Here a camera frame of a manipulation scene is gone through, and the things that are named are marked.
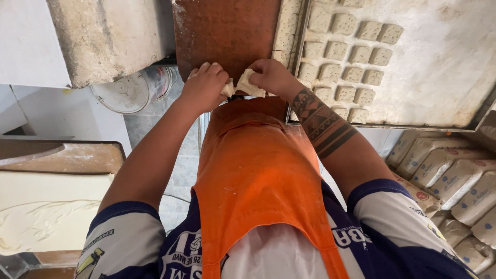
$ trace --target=tattooed forearm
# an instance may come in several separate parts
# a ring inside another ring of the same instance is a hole
[[[309,89],[300,91],[291,106],[320,159],[328,157],[357,133]]]

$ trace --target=stacked flour bags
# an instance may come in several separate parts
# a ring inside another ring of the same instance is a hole
[[[460,260],[496,279],[496,155],[458,135],[405,131],[386,162]]]

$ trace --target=plastic bucket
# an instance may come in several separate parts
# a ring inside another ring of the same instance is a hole
[[[115,82],[93,84],[91,91],[108,109],[130,114],[165,98],[177,81],[174,67],[149,67]]]

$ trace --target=person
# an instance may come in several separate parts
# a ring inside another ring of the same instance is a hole
[[[191,72],[115,176],[76,278],[476,278],[352,125],[280,62],[250,68],[278,97],[219,106],[228,73]],[[301,126],[282,122],[285,101]],[[186,133],[212,110],[187,217],[166,235],[162,194]]]

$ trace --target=blue and white jersey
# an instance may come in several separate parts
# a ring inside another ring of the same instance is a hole
[[[403,186],[377,179],[357,187],[344,211],[322,181],[329,226],[350,279],[477,278]],[[166,236],[158,212],[141,202],[107,207],[90,225],[77,279],[201,279],[198,199]],[[328,278],[319,251],[287,224],[259,226],[221,262],[223,279]]]

